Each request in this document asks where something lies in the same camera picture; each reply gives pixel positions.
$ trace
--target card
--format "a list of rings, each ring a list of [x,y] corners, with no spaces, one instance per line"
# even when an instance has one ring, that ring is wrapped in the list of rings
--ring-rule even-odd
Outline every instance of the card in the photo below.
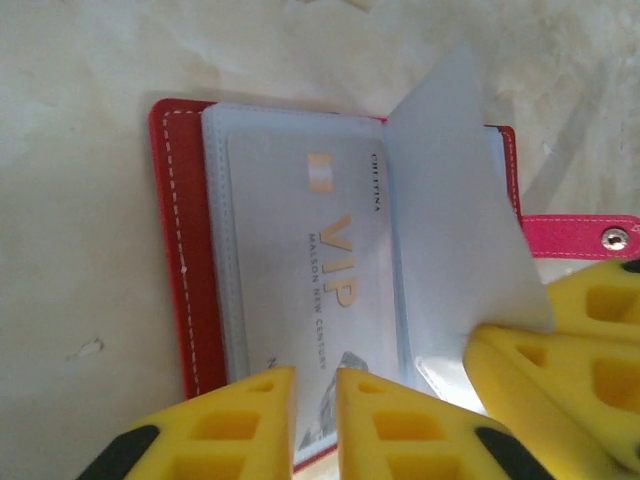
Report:
[[[553,312],[496,172],[470,49],[455,49],[391,112],[398,298],[417,388],[478,409],[462,365],[482,323],[549,332]]]
[[[242,285],[240,282],[231,176],[237,171],[236,162],[230,159],[228,139],[241,132],[287,133],[289,135],[319,135],[325,141],[330,138],[349,137],[371,141],[382,139],[382,123],[366,117],[313,113],[300,110],[281,110],[236,104],[218,103],[202,113],[202,134],[205,150],[207,193],[211,215],[211,229],[215,252],[217,290],[223,320],[226,370],[229,381],[250,375],[248,346],[243,313]],[[320,194],[332,186],[332,163],[324,150],[305,152],[305,176],[303,188]],[[280,170],[277,159],[272,170]],[[301,218],[308,215],[298,212]]]
[[[335,429],[319,412],[340,364],[398,378],[384,145],[240,131],[227,151],[249,370],[296,366],[307,446]]]

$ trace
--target red leather cover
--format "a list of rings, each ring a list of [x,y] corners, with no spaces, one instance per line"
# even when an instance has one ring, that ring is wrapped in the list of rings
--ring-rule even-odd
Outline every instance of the red leather cover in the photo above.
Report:
[[[227,384],[200,124],[209,105],[165,99],[149,114],[187,398]]]

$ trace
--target red card holder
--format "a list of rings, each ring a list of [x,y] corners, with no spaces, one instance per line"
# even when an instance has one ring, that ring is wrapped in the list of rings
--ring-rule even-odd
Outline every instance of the red card holder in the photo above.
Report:
[[[187,398],[226,385],[200,114],[213,102],[164,99],[149,114],[151,149]],[[536,257],[605,259],[640,256],[640,220],[630,215],[523,216],[516,137],[504,142],[507,191]],[[622,250],[603,238],[625,240]]]

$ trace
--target table surface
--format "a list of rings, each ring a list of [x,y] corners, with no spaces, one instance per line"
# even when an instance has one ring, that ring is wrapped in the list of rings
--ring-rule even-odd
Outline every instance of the table surface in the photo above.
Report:
[[[385,115],[468,41],[486,122],[519,136],[524,211],[640,213],[640,4],[350,2],[0,4],[0,478],[72,478],[181,399],[160,98]]]

